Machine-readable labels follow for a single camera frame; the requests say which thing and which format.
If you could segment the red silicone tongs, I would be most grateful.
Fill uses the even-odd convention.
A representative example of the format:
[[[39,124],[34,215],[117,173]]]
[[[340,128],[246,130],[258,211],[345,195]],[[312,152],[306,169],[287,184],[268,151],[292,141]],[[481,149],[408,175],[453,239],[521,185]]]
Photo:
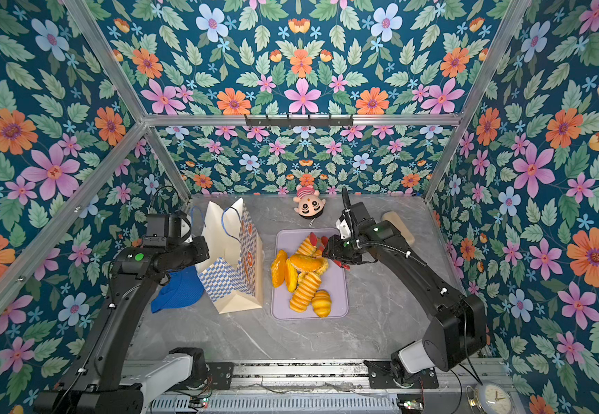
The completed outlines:
[[[323,252],[325,251],[328,242],[329,242],[328,236],[320,236],[317,241],[316,250],[311,256],[314,258],[322,257]],[[339,262],[338,260],[334,260],[334,263],[342,269],[345,269],[345,270],[350,269],[350,265],[343,264],[342,262]]]

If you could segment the round orange bread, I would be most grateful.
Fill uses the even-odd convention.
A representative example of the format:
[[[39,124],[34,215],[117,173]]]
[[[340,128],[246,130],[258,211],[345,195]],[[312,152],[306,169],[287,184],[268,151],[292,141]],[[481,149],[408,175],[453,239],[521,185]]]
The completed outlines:
[[[308,255],[292,255],[290,264],[301,274],[323,274],[329,268],[329,261],[325,258]]]

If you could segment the ridged long bread top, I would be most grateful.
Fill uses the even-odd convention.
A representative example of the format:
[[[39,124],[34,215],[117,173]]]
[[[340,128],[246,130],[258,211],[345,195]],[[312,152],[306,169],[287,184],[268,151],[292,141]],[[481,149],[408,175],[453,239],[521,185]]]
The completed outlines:
[[[322,256],[321,239],[313,232],[307,236],[296,251],[297,255],[305,255],[313,258]]]

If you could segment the ridged long bread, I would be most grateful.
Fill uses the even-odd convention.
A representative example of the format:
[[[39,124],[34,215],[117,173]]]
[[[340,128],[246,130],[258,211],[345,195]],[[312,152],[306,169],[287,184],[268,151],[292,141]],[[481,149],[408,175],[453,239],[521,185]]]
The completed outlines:
[[[305,312],[321,284],[322,279],[319,275],[307,273],[292,295],[290,309],[297,313]]]
[[[297,255],[305,255],[313,258],[322,256],[321,239],[313,232],[307,236],[296,251]]]

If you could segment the checkered paper bag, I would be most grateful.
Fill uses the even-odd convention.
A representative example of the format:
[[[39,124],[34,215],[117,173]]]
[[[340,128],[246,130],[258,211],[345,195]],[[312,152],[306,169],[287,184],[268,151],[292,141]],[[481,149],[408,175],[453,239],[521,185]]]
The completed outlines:
[[[240,198],[227,208],[209,202],[202,236],[209,258],[196,266],[211,303],[220,314],[261,309],[263,246],[249,210]]]

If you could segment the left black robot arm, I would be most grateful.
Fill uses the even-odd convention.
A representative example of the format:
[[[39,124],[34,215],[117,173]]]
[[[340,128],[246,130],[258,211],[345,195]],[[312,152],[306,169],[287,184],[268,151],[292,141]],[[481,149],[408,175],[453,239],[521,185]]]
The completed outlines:
[[[110,292],[80,354],[54,389],[39,394],[34,412],[143,413],[158,396],[182,382],[208,385],[200,348],[175,348],[147,373],[123,383],[130,343],[162,279],[208,257],[202,236],[190,243],[161,240],[152,247],[123,250],[112,269]]]

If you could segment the small croissant bread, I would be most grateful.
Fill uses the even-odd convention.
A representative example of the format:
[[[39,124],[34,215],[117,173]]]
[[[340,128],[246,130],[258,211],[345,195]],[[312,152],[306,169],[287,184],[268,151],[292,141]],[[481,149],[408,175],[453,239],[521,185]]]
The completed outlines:
[[[311,306],[314,313],[320,318],[326,318],[331,313],[331,296],[325,290],[318,290],[313,299],[311,300]]]

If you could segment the yellow oval bread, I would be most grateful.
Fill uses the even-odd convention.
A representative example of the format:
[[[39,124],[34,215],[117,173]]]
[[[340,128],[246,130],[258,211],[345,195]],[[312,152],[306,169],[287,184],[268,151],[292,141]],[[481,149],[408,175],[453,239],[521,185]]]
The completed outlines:
[[[294,293],[299,284],[299,271],[292,264],[291,259],[287,259],[287,271],[285,276],[285,283],[287,290],[290,293]]]

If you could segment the beige sponge block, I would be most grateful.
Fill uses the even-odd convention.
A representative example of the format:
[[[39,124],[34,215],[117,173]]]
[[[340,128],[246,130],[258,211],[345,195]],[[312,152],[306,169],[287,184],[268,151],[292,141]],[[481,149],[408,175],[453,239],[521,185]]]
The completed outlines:
[[[387,211],[382,214],[381,218],[383,221],[392,224],[400,232],[401,236],[404,237],[409,246],[412,246],[415,243],[415,236],[413,236],[397,212]]]

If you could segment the lavender tray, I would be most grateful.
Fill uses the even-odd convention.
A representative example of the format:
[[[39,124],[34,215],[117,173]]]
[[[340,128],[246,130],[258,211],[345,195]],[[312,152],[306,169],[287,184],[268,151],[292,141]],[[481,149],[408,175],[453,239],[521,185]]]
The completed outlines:
[[[323,257],[333,229],[286,229],[276,236],[272,266],[272,314],[278,320],[345,317],[349,298],[345,270]]]

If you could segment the cartoon face plush toy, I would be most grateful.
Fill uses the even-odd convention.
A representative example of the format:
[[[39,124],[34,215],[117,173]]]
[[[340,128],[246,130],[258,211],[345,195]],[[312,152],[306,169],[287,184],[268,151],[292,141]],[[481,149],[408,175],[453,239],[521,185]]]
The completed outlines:
[[[326,204],[320,192],[313,186],[298,186],[293,202],[295,203],[293,210],[307,220],[320,217]]]

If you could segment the analog clock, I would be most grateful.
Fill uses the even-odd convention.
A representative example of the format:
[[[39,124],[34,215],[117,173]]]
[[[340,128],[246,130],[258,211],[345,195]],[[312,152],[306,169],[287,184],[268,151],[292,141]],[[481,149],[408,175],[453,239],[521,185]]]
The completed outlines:
[[[473,413],[511,414],[511,395],[501,386],[492,382],[482,382],[468,387],[468,405]]]

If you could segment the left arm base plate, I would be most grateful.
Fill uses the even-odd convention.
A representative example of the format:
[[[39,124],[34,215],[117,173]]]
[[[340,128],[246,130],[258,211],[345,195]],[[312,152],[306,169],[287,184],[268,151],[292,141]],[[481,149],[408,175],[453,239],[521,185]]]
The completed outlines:
[[[192,374],[189,379],[172,386],[173,392],[221,391],[229,390],[234,378],[233,362],[208,362],[200,374]]]

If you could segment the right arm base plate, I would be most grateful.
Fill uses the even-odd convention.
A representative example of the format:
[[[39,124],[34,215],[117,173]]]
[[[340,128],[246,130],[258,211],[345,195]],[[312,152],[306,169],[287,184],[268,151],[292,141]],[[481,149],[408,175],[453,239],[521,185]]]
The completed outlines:
[[[369,386],[373,389],[437,389],[436,371],[422,370],[416,374],[405,371],[399,362],[365,360]]]

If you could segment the black hook rail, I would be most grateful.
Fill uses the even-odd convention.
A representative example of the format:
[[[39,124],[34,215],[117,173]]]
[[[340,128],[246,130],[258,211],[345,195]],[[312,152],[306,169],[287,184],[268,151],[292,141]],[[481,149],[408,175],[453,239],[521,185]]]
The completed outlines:
[[[355,125],[353,116],[333,115],[306,115],[306,116],[245,116],[245,125],[248,127],[350,127]]]

